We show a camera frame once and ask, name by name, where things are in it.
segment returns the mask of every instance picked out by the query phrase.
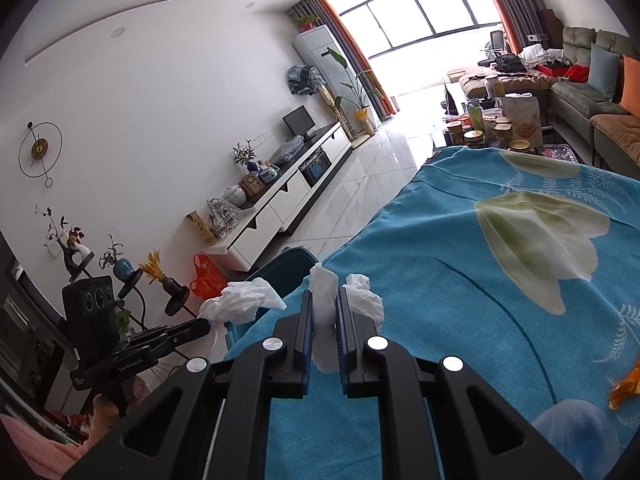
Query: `recessed ceiling light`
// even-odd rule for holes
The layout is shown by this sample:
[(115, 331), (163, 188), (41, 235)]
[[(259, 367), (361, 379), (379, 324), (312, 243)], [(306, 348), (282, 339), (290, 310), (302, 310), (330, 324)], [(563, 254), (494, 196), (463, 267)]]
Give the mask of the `recessed ceiling light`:
[(116, 38), (119, 38), (120, 36), (122, 36), (123, 32), (124, 32), (124, 27), (118, 27), (116, 30), (114, 30), (111, 33), (111, 37), (115, 40)]

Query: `white drawer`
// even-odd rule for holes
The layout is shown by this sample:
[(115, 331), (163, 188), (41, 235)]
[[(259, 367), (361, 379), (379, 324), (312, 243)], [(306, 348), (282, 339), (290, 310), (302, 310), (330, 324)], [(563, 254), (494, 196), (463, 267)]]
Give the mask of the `white drawer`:
[(279, 190), (275, 196), (269, 200), (269, 205), (283, 222), (289, 218), (291, 213), (298, 207), (298, 204), (305, 199), (311, 188), (306, 183), (302, 173), (297, 171)]
[(323, 144), (322, 148), (333, 164), (349, 144), (342, 128), (338, 128)]
[(282, 220), (267, 204), (255, 217), (255, 227), (250, 224), (249, 227), (242, 231), (242, 234), (233, 243), (233, 247), (242, 254), (245, 260), (253, 265), (281, 227)]

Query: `red box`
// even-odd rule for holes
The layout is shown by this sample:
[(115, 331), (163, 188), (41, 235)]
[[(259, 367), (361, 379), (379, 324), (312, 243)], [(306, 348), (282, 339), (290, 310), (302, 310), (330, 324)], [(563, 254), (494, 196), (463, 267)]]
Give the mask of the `red box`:
[(537, 65), (536, 70), (540, 70), (540, 72), (550, 75), (552, 77), (564, 77), (566, 73), (569, 72), (568, 68), (556, 68), (555, 70), (552, 70), (542, 65)]

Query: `blue pillow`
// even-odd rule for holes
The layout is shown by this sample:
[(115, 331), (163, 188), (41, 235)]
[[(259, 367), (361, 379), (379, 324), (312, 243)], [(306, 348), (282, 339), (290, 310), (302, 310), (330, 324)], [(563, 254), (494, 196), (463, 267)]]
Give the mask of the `blue pillow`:
[(613, 101), (618, 88), (620, 56), (591, 43), (591, 69), (588, 85)]

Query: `teal trash bin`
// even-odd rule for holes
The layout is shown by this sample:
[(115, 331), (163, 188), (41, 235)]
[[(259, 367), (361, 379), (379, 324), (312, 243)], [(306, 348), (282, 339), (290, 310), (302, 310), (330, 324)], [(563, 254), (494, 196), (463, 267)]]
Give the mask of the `teal trash bin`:
[[(304, 247), (296, 247), (283, 252), (264, 267), (256, 270), (246, 280), (250, 282), (255, 278), (262, 278), (273, 287), (278, 296), (284, 298), (300, 286), (302, 281), (309, 275), (311, 267), (316, 263), (318, 263), (318, 259), (313, 254)], [(246, 331), (268, 311), (268, 308), (260, 307), (253, 321), (240, 325), (234, 325), (227, 321), (225, 323), (226, 348), (231, 350), (231, 347), (236, 344)]]

